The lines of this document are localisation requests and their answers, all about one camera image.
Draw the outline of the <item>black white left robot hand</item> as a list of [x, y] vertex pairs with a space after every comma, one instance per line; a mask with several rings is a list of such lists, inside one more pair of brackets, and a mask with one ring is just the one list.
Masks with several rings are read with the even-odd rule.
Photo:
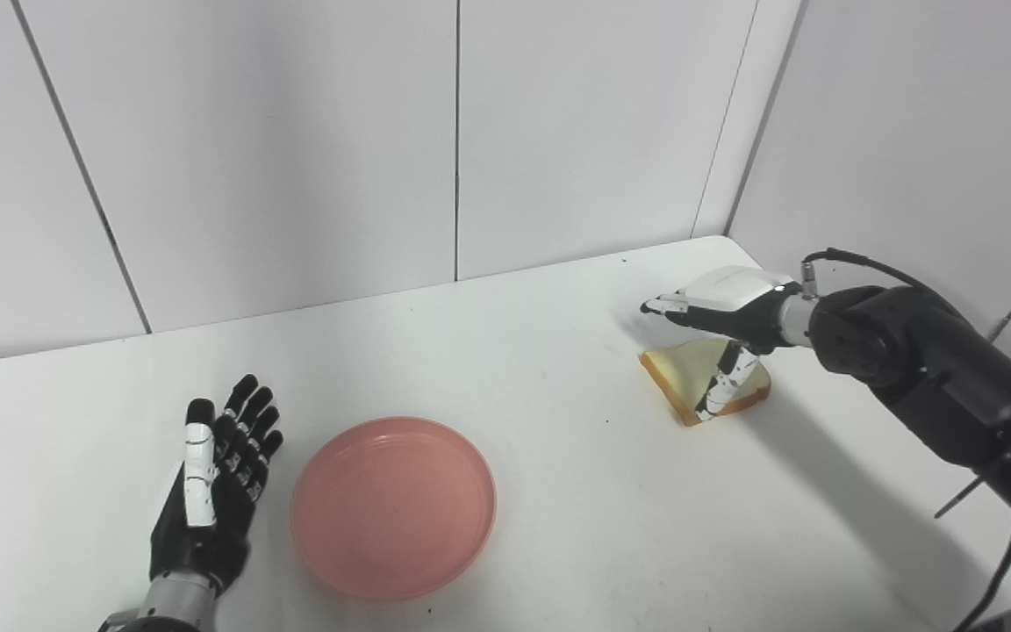
[[193, 573], [220, 596], [247, 564], [248, 533], [282, 447], [273, 391], [246, 375], [217, 411], [186, 408], [183, 461], [151, 534], [149, 577]]

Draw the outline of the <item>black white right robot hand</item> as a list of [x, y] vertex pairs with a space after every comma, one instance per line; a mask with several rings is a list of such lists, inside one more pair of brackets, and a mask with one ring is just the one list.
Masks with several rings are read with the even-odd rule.
[[718, 355], [707, 359], [677, 347], [647, 352], [643, 367], [687, 427], [741, 411], [747, 401], [755, 403], [769, 393], [769, 388], [756, 387], [741, 397], [762, 356], [806, 344], [807, 325], [784, 324], [786, 307], [802, 297], [802, 284], [788, 275], [735, 265], [713, 269], [679, 291], [646, 300], [641, 313], [723, 337]]

